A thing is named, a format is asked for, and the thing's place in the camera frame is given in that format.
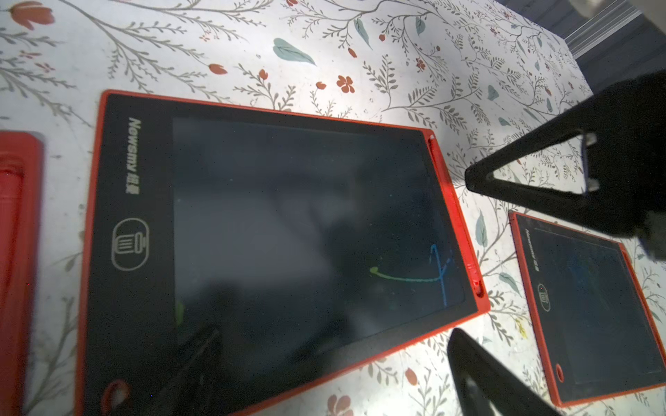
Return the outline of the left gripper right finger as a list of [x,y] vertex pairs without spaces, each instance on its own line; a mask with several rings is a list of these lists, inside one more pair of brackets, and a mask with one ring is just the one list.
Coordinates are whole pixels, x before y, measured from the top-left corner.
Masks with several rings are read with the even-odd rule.
[[447,358],[464,415],[557,415],[462,329],[453,329]]

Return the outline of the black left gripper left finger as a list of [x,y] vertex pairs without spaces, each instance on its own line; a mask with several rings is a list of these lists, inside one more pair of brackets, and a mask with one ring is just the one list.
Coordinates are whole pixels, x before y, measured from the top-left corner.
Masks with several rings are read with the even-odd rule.
[[158,393],[140,415],[207,415],[220,366],[221,334],[207,327],[187,341]]

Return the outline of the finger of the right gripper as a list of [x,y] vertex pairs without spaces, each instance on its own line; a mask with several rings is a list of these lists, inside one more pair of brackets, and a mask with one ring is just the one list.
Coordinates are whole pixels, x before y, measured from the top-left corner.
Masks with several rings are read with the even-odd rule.
[[587,197],[550,188],[531,187],[494,177],[494,172],[517,159],[570,140],[582,137],[584,147],[598,140],[597,132],[577,125],[574,120],[558,117],[532,130],[489,156],[480,159],[465,172],[468,190],[487,197],[524,206],[556,218],[577,218],[582,214]]

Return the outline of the red stylus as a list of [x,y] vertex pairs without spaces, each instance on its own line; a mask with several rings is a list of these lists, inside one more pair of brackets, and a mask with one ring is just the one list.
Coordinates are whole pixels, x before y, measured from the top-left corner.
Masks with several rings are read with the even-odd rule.
[[459,200],[442,155],[442,150],[433,133],[428,135],[427,143],[428,152],[433,161],[438,182],[447,206],[450,223],[453,227],[456,242],[459,246],[466,274],[468,275],[468,281],[470,282],[473,294],[475,294],[477,298],[483,298],[484,288],[482,278],[480,277],[479,266],[475,260],[472,242],[468,234],[468,227],[465,224]]

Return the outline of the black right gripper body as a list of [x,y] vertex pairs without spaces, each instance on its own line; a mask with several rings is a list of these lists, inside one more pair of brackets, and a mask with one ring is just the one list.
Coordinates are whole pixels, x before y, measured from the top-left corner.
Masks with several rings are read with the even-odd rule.
[[665,72],[621,81],[594,96],[587,150],[600,230],[637,237],[653,260],[665,258]]

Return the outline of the red tablet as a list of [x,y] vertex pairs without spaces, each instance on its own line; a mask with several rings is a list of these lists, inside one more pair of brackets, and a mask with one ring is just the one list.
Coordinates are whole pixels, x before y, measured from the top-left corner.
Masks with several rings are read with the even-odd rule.
[[36,278],[43,143],[1,133],[1,414],[19,415]]
[[623,244],[512,211],[521,278],[553,404],[665,384],[665,350]]
[[104,92],[76,414],[109,415],[118,393],[140,412],[207,327],[222,346],[208,414],[244,414],[487,313],[430,133]]

